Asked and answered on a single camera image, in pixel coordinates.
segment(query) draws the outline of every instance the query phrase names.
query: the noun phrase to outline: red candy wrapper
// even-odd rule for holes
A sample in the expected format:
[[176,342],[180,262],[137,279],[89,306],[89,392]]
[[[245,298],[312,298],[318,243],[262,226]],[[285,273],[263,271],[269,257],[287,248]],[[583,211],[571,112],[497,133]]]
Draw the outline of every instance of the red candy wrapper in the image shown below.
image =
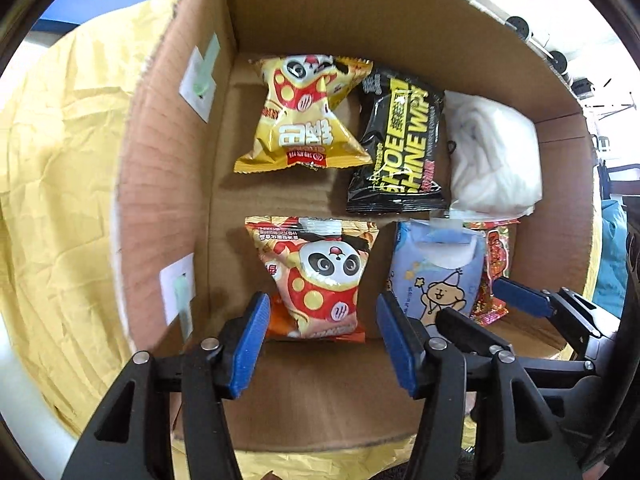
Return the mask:
[[358,285],[378,235],[375,224],[252,216],[245,227],[282,299],[273,298],[270,335],[320,338],[358,332]]
[[482,326],[491,324],[509,313],[506,303],[492,293],[492,283],[509,275],[509,228],[499,226],[486,232],[486,256],[476,302],[471,319]]

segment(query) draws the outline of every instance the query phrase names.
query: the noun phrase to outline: silver bolt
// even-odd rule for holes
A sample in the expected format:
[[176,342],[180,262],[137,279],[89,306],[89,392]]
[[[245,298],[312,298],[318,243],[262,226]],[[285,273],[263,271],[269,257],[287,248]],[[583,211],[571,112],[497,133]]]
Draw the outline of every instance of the silver bolt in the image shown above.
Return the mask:
[[502,350],[498,352],[498,359],[505,364],[513,363],[516,360],[515,355],[513,355],[508,350]]
[[207,337],[200,343],[200,348],[207,351],[217,350],[220,347],[220,341],[215,337]]
[[429,339],[429,348],[432,350],[444,350],[447,347],[447,342],[441,337],[432,337]]
[[133,354],[133,362],[137,365],[143,365],[149,361],[150,357],[149,352],[145,352],[144,350],[142,352],[136,352]]

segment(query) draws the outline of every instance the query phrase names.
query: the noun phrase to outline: white floor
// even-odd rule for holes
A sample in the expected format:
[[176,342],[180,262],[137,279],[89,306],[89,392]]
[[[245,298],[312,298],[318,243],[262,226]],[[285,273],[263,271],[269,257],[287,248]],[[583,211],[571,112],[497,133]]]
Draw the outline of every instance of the white floor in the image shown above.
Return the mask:
[[[54,34],[30,32],[0,76],[0,110],[40,56],[58,40]],[[46,405],[36,384],[11,348],[0,315],[0,413],[14,439],[45,480],[60,480],[76,440]]]

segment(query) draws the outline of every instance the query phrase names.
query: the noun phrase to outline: panda face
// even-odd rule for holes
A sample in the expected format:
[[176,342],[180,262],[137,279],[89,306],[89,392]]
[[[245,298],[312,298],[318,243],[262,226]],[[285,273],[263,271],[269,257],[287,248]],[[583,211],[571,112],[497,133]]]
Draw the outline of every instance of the panda face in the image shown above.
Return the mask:
[[331,56],[289,56],[283,62],[287,77],[300,87],[313,82],[319,73],[332,65]]
[[327,285],[357,285],[363,271],[358,252],[335,240],[310,242],[300,247],[302,274]]

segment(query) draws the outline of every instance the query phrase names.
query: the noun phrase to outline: white cloth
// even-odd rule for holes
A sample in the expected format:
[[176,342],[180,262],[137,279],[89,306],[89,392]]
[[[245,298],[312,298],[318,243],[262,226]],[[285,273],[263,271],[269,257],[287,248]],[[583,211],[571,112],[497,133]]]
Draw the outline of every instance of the white cloth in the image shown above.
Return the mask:
[[542,199],[536,128],[529,119],[484,97],[445,92],[451,155],[451,215],[519,218]]

